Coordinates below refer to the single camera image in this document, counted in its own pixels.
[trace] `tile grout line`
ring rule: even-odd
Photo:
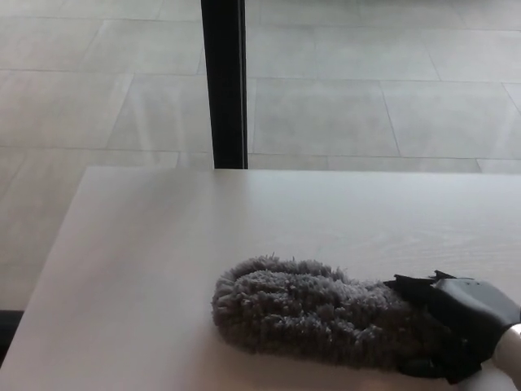
[[[87,151],[87,152],[130,152],[130,153],[173,153],[173,154],[209,154],[211,152],[205,151],[166,151],[166,150],[137,150],[137,149],[117,149],[117,148],[95,148],[95,147],[20,147],[20,146],[0,146],[4,149],[18,150],[27,156],[31,151]],[[316,155],[316,154],[295,154],[295,153],[255,153],[249,152],[249,155],[258,156],[289,156],[289,157],[317,157],[317,158],[353,158],[353,159],[389,159],[389,160],[500,160],[500,161],[521,161],[521,159],[511,158],[490,158],[490,157],[436,157],[436,156],[361,156],[361,155]]]
[[[134,83],[134,77],[135,76],[136,76],[135,73],[132,73],[132,77],[130,78],[130,82],[129,82],[129,87],[127,88],[127,91],[125,92],[125,97],[123,98],[123,100],[121,102],[120,109],[117,111],[116,119],[114,120],[114,123],[112,124],[111,131],[108,134],[107,142],[105,143],[104,150],[107,150],[108,144],[111,141],[111,137],[112,137],[112,134],[114,133],[114,129],[116,128],[117,122],[120,119],[121,111],[123,110],[123,107],[124,107],[125,103],[127,102],[127,98],[129,97],[130,89],[132,88],[132,84]]]
[[[161,4],[160,4],[159,9],[158,9],[158,11],[157,11],[157,16],[155,17],[154,20],[160,20],[161,12],[162,12],[162,10],[163,10],[163,6],[164,6],[165,3],[166,3],[166,0],[162,0],[162,1],[161,1]]]
[[[99,32],[101,31],[101,29],[103,28],[104,25],[105,25],[105,20],[103,20],[103,21],[99,24],[99,27],[98,27],[98,29],[96,30],[96,33],[93,35],[92,39],[91,39],[90,42],[89,42],[89,45],[87,45],[85,51],[83,52],[83,56],[81,57],[81,60],[78,61],[78,65],[77,65],[77,69],[76,69],[76,71],[72,71],[72,72],[81,72],[81,66],[82,66],[83,63],[85,62],[85,59],[87,58],[87,55],[89,54],[90,48],[91,48],[92,45],[94,44],[94,41],[95,41],[96,38],[98,37]]]
[[[27,151],[23,151],[22,153],[24,154],[24,158],[22,159],[22,161],[20,162],[20,164],[16,168],[15,173],[11,176],[11,179],[9,179],[8,184],[6,186],[6,190],[2,194],[0,194],[0,204],[2,203],[2,200],[6,196],[7,192],[9,191],[9,189],[11,188],[11,184],[13,183],[15,178],[18,177],[19,172],[22,170],[22,166],[25,164],[26,160],[28,159]]]
[[[385,94],[383,92],[382,82],[381,81],[378,82],[378,88],[380,89],[380,94],[381,94],[382,99],[383,99],[383,104],[385,105],[385,110],[387,112],[387,118],[389,120],[389,125],[391,126],[392,137],[394,138],[394,143],[396,145],[396,150],[398,151],[398,156],[401,157],[400,146],[398,145],[398,138],[396,137],[396,131],[394,130],[394,125],[392,124],[391,113],[389,112],[389,106],[387,105],[387,100],[385,99]]]
[[[88,71],[88,70],[71,70],[71,69],[41,69],[41,68],[0,68],[3,72],[61,72],[61,73],[78,73],[78,74],[103,74],[103,75],[124,75],[130,72],[104,72],[104,71]],[[147,77],[206,77],[205,74],[198,73],[167,73],[167,72],[133,72],[135,75]],[[325,78],[325,77],[267,77],[267,76],[247,76],[251,79],[265,80],[293,80],[293,81],[360,81],[360,82],[400,82],[400,83],[446,83],[446,84],[516,84],[521,85],[521,81],[475,81],[475,80],[427,80],[427,79],[364,79],[364,78]]]
[[[506,92],[506,94],[508,95],[508,98],[510,99],[510,101],[512,102],[512,104],[514,105],[514,107],[516,108],[516,110],[518,111],[519,115],[521,115],[521,109],[518,108],[518,105],[517,105],[517,104],[515,104],[514,99],[513,99],[512,96],[510,95],[510,92],[508,92],[508,90],[506,89],[505,84],[514,84],[514,83],[501,83],[501,86],[503,87],[503,90]]]
[[[196,76],[205,76],[206,77],[206,64],[204,65],[204,73],[199,73],[199,70],[201,69],[201,64],[203,63],[203,57],[204,62],[206,62],[206,54],[204,51],[204,37],[203,37],[203,47],[201,48],[201,53],[199,54],[199,62],[197,63],[197,70],[195,71]]]
[[[310,80],[315,80],[315,81],[318,81],[320,80],[320,70],[319,70],[319,67],[318,67],[318,39],[317,39],[317,26],[311,26],[311,33],[312,33],[312,36],[313,36],[313,67],[314,67],[314,74],[315,74],[315,77],[313,79],[310,79]]]
[[[58,13],[61,14],[62,8],[65,6],[65,4],[67,4],[67,2],[68,2],[68,0],[62,0],[62,3],[58,7]]]
[[[162,19],[154,19],[154,18],[125,18],[125,17],[91,17],[91,16],[42,16],[42,15],[5,15],[0,16],[0,20],[2,19],[52,19],[52,20],[100,20],[100,21],[128,21],[128,22],[154,22],[154,23],[198,23],[201,24],[201,20],[162,20]],[[382,26],[378,27],[372,24],[322,24],[322,23],[301,23],[301,24],[283,24],[283,23],[263,23],[260,18],[260,22],[256,27],[281,27],[281,28],[302,28],[302,27],[319,27],[319,28],[331,28],[331,29],[386,29],[386,30],[415,30],[418,28],[415,27],[393,27],[393,26]],[[430,27],[424,28],[421,30],[444,30],[444,31],[480,31],[480,32],[519,32],[519,29],[478,29],[465,27],[462,28],[447,28],[447,27]]]
[[[438,68],[436,67],[436,65],[434,64],[434,60],[432,59],[432,55],[431,55],[431,51],[429,50],[429,46],[425,43],[425,40],[423,39],[422,32],[423,32],[423,30],[421,30],[421,29],[418,30],[420,42],[422,43],[423,48],[425,49],[425,51],[427,52],[427,55],[429,56],[429,60],[431,61],[432,67],[434,68],[434,71],[436,72],[436,76],[438,76],[437,81],[442,81],[440,72],[438,72]]]
[[[481,167],[481,164],[479,163],[478,158],[476,157],[474,160],[475,160],[476,165],[478,166],[478,170],[479,170],[482,174],[484,174],[484,172],[483,172],[483,167]]]
[[[456,5],[454,4],[454,0],[449,0],[449,4],[450,4],[450,7],[453,9],[453,11],[456,13],[456,15],[458,16],[459,20],[462,22],[463,26],[465,26],[464,29],[470,29],[469,28],[469,25],[466,23],[466,20],[465,18],[463,17],[463,15],[460,13],[460,11],[456,8]]]

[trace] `black vertical frame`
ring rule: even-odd
[[[201,0],[213,161],[247,169],[244,0]]]

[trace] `tabletop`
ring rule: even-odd
[[[226,346],[218,276],[249,257],[314,258],[358,279],[441,269],[521,301],[521,178],[91,168],[0,371],[2,391],[398,391],[442,380]],[[493,369],[455,389],[511,391]]]

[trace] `tile floor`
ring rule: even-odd
[[[521,0],[246,0],[250,166],[521,173]],[[88,165],[210,169],[199,0],[0,2],[0,308]]]

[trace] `microfiber duster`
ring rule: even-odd
[[[212,317],[225,342],[251,354],[402,372],[421,362],[405,372],[451,383],[467,376],[460,341],[426,311],[383,282],[317,261],[238,264],[217,281]]]

